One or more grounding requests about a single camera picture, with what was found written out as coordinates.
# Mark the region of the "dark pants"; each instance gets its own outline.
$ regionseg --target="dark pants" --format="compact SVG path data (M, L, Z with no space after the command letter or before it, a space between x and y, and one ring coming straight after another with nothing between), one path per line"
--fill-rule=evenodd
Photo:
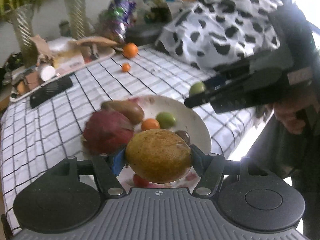
M304 197L303 234L320 240L320 138L292 135L274 117L248 152L255 162L282 179L291 176L292 186ZM229 176L224 185L232 183Z

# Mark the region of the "small orange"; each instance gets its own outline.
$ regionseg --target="small orange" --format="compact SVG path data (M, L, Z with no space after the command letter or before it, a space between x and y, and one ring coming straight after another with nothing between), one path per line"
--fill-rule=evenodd
M121 68L122 72L128 72L130 69L131 69L131 66L129 63L122 64L122 68Z
M128 43L123 48L123 56L126 58L133 58L138 54L138 47L133 43Z
M146 119L142 125L141 125L141 130L146 131L146 130L151 130L151 129L160 129L160 124L156 119Z

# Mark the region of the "hand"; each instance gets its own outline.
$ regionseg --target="hand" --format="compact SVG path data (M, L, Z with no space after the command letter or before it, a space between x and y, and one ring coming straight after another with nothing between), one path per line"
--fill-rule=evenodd
M307 108L308 106L314 106L318 112L320 105L316 98L316 93L313 85L309 85L299 90L296 89L288 95L288 97L267 105L268 109L274 110L274 115L286 129L292 134L301 134L303 132L306 123L297 119L296 112Z

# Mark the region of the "cow print fabric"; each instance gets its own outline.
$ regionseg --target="cow print fabric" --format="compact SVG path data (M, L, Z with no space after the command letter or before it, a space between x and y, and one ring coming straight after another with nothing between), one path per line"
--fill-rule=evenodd
M205 71L277 49L268 13L279 5L279 0L198 0L164 27L156 48Z

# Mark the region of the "checkered tablecloth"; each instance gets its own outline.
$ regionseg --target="checkered tablecloth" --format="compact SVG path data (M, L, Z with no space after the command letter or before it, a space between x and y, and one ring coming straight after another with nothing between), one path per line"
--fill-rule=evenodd
M121 72L124 62L129 73ZM209 75L151 47L132 60L116 55L71 75L73 87L31 109L29 98L9 106L1 120L1 180L7 220L20 231L12 204L16 195L67 156L85 158L80 142L85 122L103 101L157 94L183 101L190 86ZM230 155L252 126L254 109L216 115L210 105L194 109L205 121L212 152Z

